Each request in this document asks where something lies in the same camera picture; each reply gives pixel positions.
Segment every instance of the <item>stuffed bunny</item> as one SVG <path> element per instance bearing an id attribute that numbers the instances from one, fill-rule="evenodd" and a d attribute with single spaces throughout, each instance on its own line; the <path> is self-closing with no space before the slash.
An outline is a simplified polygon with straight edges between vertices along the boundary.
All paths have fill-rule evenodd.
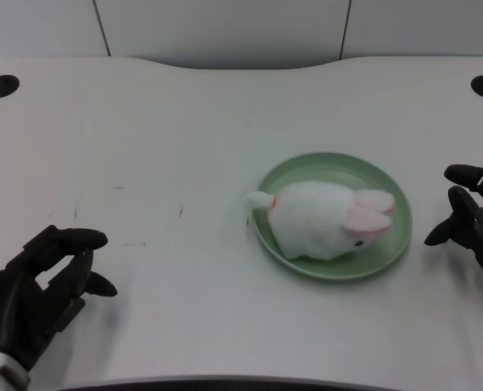
<path id="1" fill-rule="evenodd" d="M 393 195 L 380 190 L 353 191 L 327 182 L 298 182 L 278 195 L 254 191 L 250 209 L 267 209 L 268 223 L 283 255 L 331 260 L 365 248 L 392 225 Z"/>

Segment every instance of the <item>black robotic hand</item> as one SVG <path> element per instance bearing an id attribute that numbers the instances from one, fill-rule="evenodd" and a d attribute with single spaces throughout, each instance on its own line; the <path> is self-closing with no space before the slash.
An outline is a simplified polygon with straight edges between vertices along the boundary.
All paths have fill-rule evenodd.
<path id="1" fill-rule="evenodd" d="M 24 246 L 0 271 L 0 353 L 29 371 L 84 307 L 82 293 L 116 295 L 109 281 L 91 271 L 93 250 L 107 242 L 103 232 L 48 226 Z M 74 257 L 42 290 L 36 277 L 67 255 Z"/>
<path id="2" fill-rule="evenodd" d="M 450 181 L 476 191 L 483 197 L 483 169 L 470 165 L 451 165 L 444 172 Z M 461 186 L 448 191 L 453 213 L 431 231 L 424 243 L 428 246 L 443 244 L 451 239 L 464 248 L 470 248 L 483 269 L 483 208 Z"/>

